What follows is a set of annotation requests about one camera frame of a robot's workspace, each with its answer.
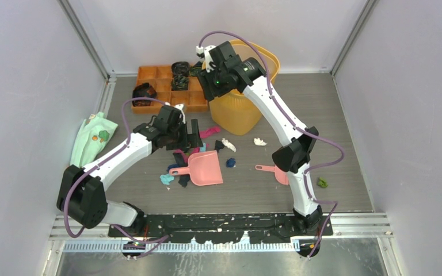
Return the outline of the yellow mesh waste basket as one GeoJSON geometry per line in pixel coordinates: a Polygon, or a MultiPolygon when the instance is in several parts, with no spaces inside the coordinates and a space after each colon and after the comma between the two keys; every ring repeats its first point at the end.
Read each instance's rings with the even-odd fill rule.
{"type": "MultiPolygon", "coordinates": [[[[262,65],[258,55],[244,42],[236,39],[230,40],[230,43],[242,60],[249,57],[255,58],[262,65]]],[[[280,69],[278,58],[267,49],[255,43],[251,44],[264,57],[270,71],[270,81],[273,83],[280,69]]],[[[258,108],[236,89],[209,101],[209,108],[211,117],[216,124],[238,136],[247,134],[262,117],[258,108]]]]}

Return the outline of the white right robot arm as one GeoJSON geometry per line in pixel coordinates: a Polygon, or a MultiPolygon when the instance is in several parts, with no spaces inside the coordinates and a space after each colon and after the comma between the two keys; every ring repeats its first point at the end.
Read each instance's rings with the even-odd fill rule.
{"type": "Polygon", "coordinates": [[[320,204],[309,195],[304,169],[318,134],[316,128],[297,130],[299,120],[273,88],[268,71],[253,57],[242,60],[230,42],[218,46],[196,46],[196,55],[204,60],[197,78],[204,98],[211,102],[232,90],[251,101],[274,130],[281,147],[272,154],[274,164],[286,173],[294,199],[294,223],[300,234],[311,236],[322,218],[320,204]]]}

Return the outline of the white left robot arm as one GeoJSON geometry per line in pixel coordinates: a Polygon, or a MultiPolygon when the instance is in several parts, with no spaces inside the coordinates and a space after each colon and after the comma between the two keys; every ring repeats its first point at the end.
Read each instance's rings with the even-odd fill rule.
{"type": "Polygon", "coordinates": [[[198,120],[187,121],[180,105],[164,105],[149,122],[136,126],[121,144],[101,158],[83,167],[66,168],[56,206],[86,229],[104,223],[138,237],[146,225],[144,212],[127,202],[107,200],[109,186],[133,164],[160,148],[187,151],[202,144],[198,120]]]}

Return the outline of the teal paper scrap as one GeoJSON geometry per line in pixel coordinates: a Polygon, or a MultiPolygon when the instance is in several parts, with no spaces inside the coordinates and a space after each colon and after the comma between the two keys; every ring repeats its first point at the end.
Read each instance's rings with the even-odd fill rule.
{"type": "Polygon", "coordinates": [[[169,186],[171,184],[171,182],[174,181],[174,179],[175,179],[175,177],[170,174],[160,175],[159,178],[160,178],[161,182],[166,186],[169,186]]]}

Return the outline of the dark blue paper scrap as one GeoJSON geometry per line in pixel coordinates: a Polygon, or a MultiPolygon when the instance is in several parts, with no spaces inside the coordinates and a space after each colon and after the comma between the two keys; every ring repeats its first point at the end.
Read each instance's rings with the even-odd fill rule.
{"type": "Polygon", "coordinates": [[[235,167],[236,166],[236,160],[235,160],[235,158],[229,158],[229,159],[227,159],[227,161],[226,161],[226,167],[228,167],[228,168],[233,168],[233,167],[235,167]]]}

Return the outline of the pink hand brush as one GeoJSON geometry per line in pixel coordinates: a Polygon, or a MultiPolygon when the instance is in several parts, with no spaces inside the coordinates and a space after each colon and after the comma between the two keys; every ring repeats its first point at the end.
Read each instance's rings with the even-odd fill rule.
{"type": "Polygon", "coordinates": [[[255,165],[255,169],[258,171],[264,171],[264,172],[269,172],[269,173],[273,173],[275,180],[281,184],[281,185],[289,185],[289,181],[288,181],[288,177],[287,177],[287,173],[282,171],[280,168],[278,168],[277,166],[266,166],[266,165],[255,165]]]}

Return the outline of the pink plastic dustpan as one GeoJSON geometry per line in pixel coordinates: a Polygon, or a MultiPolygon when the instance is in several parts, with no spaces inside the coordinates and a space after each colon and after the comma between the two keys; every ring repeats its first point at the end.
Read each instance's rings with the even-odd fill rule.
{"type": "Polygon", "coordinates": [[[186,167],[172,168],[169,174],[172,176],[189,175],[196,186],[218,185],[224,182],[216,151],[191,154],[186,167]]]}

